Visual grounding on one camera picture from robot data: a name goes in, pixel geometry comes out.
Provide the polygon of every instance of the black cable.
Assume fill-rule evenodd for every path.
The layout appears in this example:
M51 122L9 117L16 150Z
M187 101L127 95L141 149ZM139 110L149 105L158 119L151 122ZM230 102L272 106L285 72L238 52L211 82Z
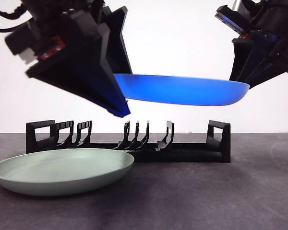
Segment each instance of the black cable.
M6 29L0 29L0 33L8 33L8 32L12 32L14 30L16 30L18 27L22 26L23 24L26 24L28 21L20 24L20 25L17 25L17 26L14 26L14 27L11 27L11 28L6 28Z
M17 7L13 13L7 13L0 11L0 16L6 19L15 20L20 18L21 15L23 15L27 11L27 8L21 4L19 7Z

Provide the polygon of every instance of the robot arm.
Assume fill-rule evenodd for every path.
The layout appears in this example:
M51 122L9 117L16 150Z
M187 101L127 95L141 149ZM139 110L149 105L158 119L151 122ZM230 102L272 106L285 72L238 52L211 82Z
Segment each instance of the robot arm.
M103 0L22 0L24 7L33 18L0 32L13 31L5 42L14 55L38 61L27 75L128 115L113 75L132 73L122 37L127 8L112 12Z
M288 72L288 0L236 0L216 17L240 35L230 80L252 88Z

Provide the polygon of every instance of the dark gray table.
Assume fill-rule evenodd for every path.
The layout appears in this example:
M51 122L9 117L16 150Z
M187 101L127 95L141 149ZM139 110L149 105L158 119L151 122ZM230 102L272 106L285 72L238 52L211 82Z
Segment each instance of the dark gray table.
M0 161L24 153L25 134L0 134ZM0 230L288 230L288 134L233 134L231 154L232 164L136 163L115 184L81 195L0 187Z

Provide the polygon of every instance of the white wall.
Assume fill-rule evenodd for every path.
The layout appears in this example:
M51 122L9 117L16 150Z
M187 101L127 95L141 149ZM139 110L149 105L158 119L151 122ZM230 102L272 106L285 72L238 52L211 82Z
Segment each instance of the white wall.
M20 1L0 0L12 11ZM237 34L214 17L233 0L108 0L112 10L126 5L125 43L134 73L227 80L234 59L231 40ZM24 22L0 18L0 27ZM127 120L146 120L152 132L164 132L167 120L177 132L205 132L210 119L230 122L233 132L288 132L288 74L249 91L225 107L192 107L129 100L132 112L121 119L78 96L28 79L27 66L14 57L0 34L0 132L25 132L25 123L46 119L93 120L95 132L121 132Z

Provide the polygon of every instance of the black dish rack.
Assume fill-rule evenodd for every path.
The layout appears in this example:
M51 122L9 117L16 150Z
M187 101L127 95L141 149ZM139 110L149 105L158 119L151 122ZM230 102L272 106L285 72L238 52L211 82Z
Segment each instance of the black dish rack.
M49 138L36 140L35 129L50 127ZM69 128L68 137L59 143L60 130ZM124 126L123 140L118 143L91 143L92 121L77 125L76 141L72 142L74 121L56 123L55 120L32 122L26 124L26 153L46 150L60 150L72 148L99 148L122 150L134 156L137 162L222 162L230 163L230 124L210 121L206 143L175 143L174 123L167 121L165 137L157 143L149 142L149 121L146 134L138 140L139 121L135 127L135 137L129 140L130 122ZM88 128L87 136L81 139L83 129ZM214 128L222 129L222 138L218 140L214 135Z

